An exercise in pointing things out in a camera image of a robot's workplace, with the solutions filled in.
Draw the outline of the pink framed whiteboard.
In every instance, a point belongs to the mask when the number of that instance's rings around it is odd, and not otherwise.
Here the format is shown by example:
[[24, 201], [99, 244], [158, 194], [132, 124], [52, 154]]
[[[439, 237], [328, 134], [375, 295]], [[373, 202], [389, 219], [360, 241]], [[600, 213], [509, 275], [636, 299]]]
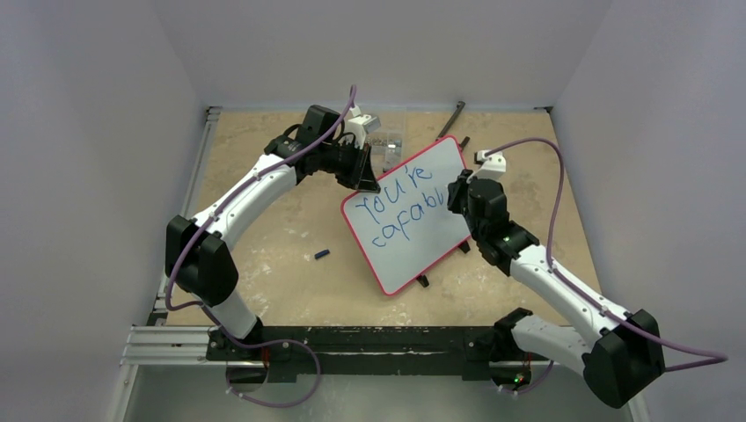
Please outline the pink framed whiteboard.
[[447, 186], [465, 168], [459, 142], [445, 136], [386, 172], [379, 193], [353, 193], [341, 202], [385, 295], [395, 295], [469, 239], [464, 218], [447, 209]]

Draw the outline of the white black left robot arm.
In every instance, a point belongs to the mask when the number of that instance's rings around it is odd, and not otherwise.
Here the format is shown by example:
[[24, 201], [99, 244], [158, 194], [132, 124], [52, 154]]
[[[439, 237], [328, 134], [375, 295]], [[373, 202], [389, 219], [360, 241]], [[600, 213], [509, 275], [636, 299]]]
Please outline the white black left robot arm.
[[283, 194], [317, 171], [341, 186], [379, 193], [371, 167], [369, 134], [379, 118], [356, 105], [337, 113], [312, 105], [302, 122], [285, 129], [263, 149], [257, 163], [220, 199], [195, 216], [174, 216], [166, 226], [166, 292], [179, 287], [224, 331], [239, 359], [257, 356], [263, 324], [238, 292], [231, 256], [238, 239]]

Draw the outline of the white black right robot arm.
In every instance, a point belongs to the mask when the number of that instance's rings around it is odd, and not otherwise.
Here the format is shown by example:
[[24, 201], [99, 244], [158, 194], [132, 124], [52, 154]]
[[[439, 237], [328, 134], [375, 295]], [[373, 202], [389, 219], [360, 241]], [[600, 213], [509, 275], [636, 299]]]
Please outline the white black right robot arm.
[[538, 353], [580, 375], [604, 404], [619, 409], [664, 373], [656, 319], [630, 312], [553, 260], [547, 248], [511, 220], [502, 185], [462, 171], [448, 185], [447, 208], [462, 215], [482, 258], [541, 296], [566, 320], [550, 324], [526, 309], [504, 317], [494, 334], [507, 358]]

